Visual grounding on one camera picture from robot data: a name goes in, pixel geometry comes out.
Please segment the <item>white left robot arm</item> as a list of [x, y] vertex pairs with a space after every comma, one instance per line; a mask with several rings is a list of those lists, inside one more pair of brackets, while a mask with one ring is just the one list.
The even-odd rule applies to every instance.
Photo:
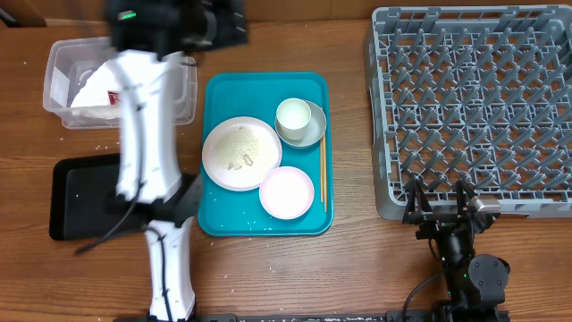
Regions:
[[121, 89], [120, 167], [109, 208], [142, 219], [152, 301], [147, 321], [191, 321], [196, 294], [189, 240], [203, 182], [181, 173], [175, 138], [175, 71], [187, 55], [247, 43], [240, 0], [121, 0], [105, 5]]

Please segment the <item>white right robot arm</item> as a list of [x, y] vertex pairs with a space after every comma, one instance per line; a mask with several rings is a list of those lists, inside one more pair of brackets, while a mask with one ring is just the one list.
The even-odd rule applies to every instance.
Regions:
[[[403, 321], [508, 321], [498, 310], [505, 301], [510, 265], [502, 258], [475, 253], [475, 237], [501, 216], [496, 199], [480, 199], [466, 182], [455, 184], [457, 210], [437, 212], [418, 181], [408, 185], [408, 202], [402, 222], [416, 225], [418, 240], [427, 240], [442, 271], [426, 278], [406, 298], [400, 312]], [[409, 313], [413, 297], [428, 284], [445, 280], [447, 300], [436, 301], [422, 313]]]

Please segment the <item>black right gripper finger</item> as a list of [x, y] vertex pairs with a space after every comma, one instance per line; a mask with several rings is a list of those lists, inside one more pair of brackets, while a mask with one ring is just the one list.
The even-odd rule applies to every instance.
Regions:
[[408, 202], [405, 207], [404, 223], [422, 223], [425, 218], [433, 213], [433, 209], [427, 200], [425, 193], [418, 180], [408, 184]]
[[455, 183], [455, 193], [459, 215], [467, 215], [468, 213], [475, 212], [475, 206], [471, 203], [471, 199], [475, 197], [476, 194], [467, 182], [457, 180]]

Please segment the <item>pale green cup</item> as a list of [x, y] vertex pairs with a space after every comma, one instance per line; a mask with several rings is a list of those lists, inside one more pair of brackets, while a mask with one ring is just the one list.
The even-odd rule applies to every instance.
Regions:
[[309, 104], [299, 98], [283, 100], [276, 110], [277, 127], [282, 136], [289, 140], [301, 140], [311, 120]]

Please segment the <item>grey bowl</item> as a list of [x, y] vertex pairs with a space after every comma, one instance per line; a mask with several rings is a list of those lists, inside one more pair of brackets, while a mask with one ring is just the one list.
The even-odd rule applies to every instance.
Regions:
[[287, 145], [293, 148], [302, 149], [311, 147], [324, 136], [324, 133], [326, 132], [327, 128], [327, 119], [322, 107], [316, 105], [311, 101], [308, 100], [304, 101], [306, 101], [311, 108], [311, 120], [309, 122], [309, 125], [307, 126], [307, 132], [301, 140], [289, 140], [283, 137], [281, 131], [277, 127], [276, 116], [275, 116], [274, 125], [278, 136], [282, 141], [284, 141]]

